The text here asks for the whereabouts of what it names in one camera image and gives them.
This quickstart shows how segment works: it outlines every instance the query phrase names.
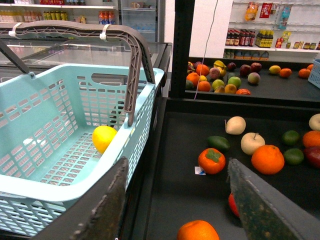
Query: tomato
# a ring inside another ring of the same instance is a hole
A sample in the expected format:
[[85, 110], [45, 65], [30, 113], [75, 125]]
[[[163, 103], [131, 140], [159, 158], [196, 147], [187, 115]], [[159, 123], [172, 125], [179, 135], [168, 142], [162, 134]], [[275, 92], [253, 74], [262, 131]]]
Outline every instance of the tomato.
[[239, 218], [240, 215], [239, 215], [239, 212], [238, 212], [238, 209], [236, 206], [235, 197], [232, 193], [230, 193], [230, 195], [229, 195], [228, 202], [229, 202], [229, 207], [230, 207], [231, 211], [233, 212], [233, 214]]
[[241, 95], [251, 95], [251, 92], [246, 89], [246, 88], [241, 88], [241, 89], [238, 89], [235, 94], [241, 94]]
[[198, 157], [199, 166], [207, 174], [217, 174], [226, 165], [225, 156], [215, 148], [207, 148]]

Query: light blue plastic basket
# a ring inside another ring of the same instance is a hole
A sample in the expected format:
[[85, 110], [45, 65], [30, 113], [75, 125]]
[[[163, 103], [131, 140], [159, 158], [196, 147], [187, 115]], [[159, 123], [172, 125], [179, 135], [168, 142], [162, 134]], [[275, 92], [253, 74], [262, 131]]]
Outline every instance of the light blue plastic basket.
[[[140, 70], [134, 121], [123, 112], [126, 85], [94, 82], [93, 74], [124, 75], [128, 67], [64, 64], [34, 78], [0, 84], [0, 229], [34, 236], [81, 197], [122, 156], [127, 186], [146, 144], [155, 84]], [[100, 125], [118, 131], [104, 152], [92, 144]]]
[[320, 59], [313, 60], [313, 68], [309, 75], [308, 81], [320, 88]]

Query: white wall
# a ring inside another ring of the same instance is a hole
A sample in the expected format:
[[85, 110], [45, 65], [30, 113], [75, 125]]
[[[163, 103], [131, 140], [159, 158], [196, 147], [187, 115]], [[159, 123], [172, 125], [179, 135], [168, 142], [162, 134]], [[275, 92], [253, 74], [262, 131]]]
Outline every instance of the white wall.
[[[233, 0], [195, 0], [190, 57], [202, 58], [205, 53], [207, 38], [213, 20], [210, 38], [207, 44], [206, 58], [222, 58], [224, 55], [225, 39]], [[165, 2], [164, 41], [173, 43], [175, 27], [175, 0]]]

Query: gray basket handle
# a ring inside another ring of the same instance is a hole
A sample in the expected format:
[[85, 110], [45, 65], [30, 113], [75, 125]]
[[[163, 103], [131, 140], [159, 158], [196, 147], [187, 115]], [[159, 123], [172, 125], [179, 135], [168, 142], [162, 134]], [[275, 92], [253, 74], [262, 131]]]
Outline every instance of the gray basket handle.
[[[2, 23], [0, 22], [0, 37], [14, 35], [19, 39], [35, 37], [73, 37], [76, 39], [100, 38], [105, 25], [83, 24], [72, 21], [45, 20], [29, 23]], [[134, 121], [134, 113], [138, 94], [138, 83], [141, 62], [148, 82], [155, 83], [155, 75], [151, 62], [148, 45], [144, 37], [136, 30], [124, 25], [109, 25], [105, 31], [106, 39], [120, 39], [125, 41], [131, 49], [128, 81], [126, 87], [123, 110], [128, 113], [128, 126]], [[7, 47], [3, 48], [5, 55], [23, 73], [29, 68]]]

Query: cable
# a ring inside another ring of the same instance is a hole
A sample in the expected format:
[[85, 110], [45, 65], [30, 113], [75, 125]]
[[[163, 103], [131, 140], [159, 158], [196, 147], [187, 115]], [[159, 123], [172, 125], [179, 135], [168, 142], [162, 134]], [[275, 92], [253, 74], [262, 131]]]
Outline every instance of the cable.
[[[209, 30], [209, 35], [208, 35], [208, 38], [207, 38], [206, 43], [205, 43], [204, 55], [203, 55], [203, 58], [202, 58], [202, 65], [204, 64], [204, 61], [205, 61], [205, 57], [206, 57], [206, 53], [207, 53], [207, 47], [208, 47], [208, 42], [209, 42], [210, 35], [211, 35], [211, 31], [212, 31], [212, 26], [214, 25], [214, 22], [215, 22], [215, 16], [216, 16], [216, 10], [217, 10], [218, 2], [219, 2], [219, 0], [216, 0], [215, 7], [214, 7], [214, 11], [213, 11], [213, 18], [212, 18], [212, 22], [211, 22], [211, 26], [210, 26], [210, 30]], [[201, 72], [202, 72], [202, 66], [201, 66], [201, 69], [200, 69], [200, 76], [199, 76], [198, 84], [196, 85], [196, 90], [195, 90], [194, 99], [196, 99], [196, 97], [197, 97], [198, 85], [199, 85], [199, 82], [200, 82]]]

